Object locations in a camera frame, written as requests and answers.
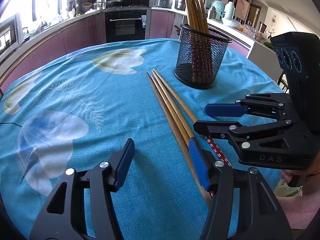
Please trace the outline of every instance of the oven window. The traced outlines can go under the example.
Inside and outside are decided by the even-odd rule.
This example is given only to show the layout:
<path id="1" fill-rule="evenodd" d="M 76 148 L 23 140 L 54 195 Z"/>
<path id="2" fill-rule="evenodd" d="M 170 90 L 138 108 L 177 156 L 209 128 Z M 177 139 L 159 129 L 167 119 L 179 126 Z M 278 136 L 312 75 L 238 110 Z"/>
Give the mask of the oven window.
<path id="1" fill-rule="evenodd" d="M 0 55 L 17 41 L 14 20 L 0 29 Z"/>
<path id="2" fill-rule="evenodd" d="M 117 21 L 115 24 L 116 36 L 135 35 L 136 20 Z"/>

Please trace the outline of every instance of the oven handle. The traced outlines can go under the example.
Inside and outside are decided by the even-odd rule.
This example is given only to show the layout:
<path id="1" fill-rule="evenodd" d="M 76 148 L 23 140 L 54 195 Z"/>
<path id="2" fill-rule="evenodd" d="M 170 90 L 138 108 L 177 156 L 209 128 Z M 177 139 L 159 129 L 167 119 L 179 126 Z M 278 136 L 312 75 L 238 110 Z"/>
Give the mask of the oven handle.
<path id="1" fill-rule="evenodd" d="M 142 18 L 118 19 L 118 20 L 109 20 L 109 21 L 110 22 L 116 22 L 116 21 L 126 21 L 126 20 L 142 20 Z"/>

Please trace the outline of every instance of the wall picture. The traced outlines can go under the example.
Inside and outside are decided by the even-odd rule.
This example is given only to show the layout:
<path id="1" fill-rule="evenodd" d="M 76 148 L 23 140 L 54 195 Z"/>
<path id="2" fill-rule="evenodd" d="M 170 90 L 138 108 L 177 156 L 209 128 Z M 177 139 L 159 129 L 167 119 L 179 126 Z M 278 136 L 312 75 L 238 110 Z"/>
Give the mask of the wall picture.
<path id="1" fill-rule="evenodd" d="M 245 21 L 245 18 L 247 17 L 248 9 L 249 9 L 250 3 L 248 3 L 246 0 L 238 0 L 236 9 L 237 9 L 237 17 L 241 20 Z"/>

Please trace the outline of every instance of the human hand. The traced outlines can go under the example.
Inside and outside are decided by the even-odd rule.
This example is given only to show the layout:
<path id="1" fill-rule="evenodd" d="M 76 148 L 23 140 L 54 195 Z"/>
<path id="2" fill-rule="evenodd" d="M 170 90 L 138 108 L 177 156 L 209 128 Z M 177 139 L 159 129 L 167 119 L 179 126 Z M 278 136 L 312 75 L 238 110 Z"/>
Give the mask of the human hand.
<path id="1" fill-rule="evenodd" d="M 316 175 L 320 173 L 320 154 L 313 161 L 313 164 L 304 171 L 281 170 L 282 180 L 289 183 L 293 175 Z"/>

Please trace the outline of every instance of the blue gripper pad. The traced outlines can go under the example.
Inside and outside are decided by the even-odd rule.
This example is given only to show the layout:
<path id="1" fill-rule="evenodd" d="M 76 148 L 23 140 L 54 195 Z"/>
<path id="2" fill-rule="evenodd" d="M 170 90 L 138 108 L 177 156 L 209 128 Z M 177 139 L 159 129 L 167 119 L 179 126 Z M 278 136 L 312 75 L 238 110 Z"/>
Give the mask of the blue gripper pad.
<path id="1" fill-rule="evenodd" d="M 192 137 L 189 140 L 189 153 L 193 162 L 193 166 L 195 167 L 196 174 L 198 176 L 199 182 L 205 190 L 209 190 L 210 181 L 208 176 L 208 169 L 205 165 L 204 159 L 202 157 L 200 148 L 196 138 Z"/>
<path id="2" fill-rule="evenodd" d="M 125 178 L 127 177 L 134 150 L 134 141 L 129 138 L 122 151 L 114 152 L 108 160 L 112 169 L 115 171 L 115 173 L 112 172 L 115 179 L 113 186 L 117 190 L 123 186 Z"/>
<path id="3" fill-rule="evenodd" d="M 241 117 L 248 113 L 248 109 L 241 104 L 207 104 L 204 111 L 211 117 Z"/>

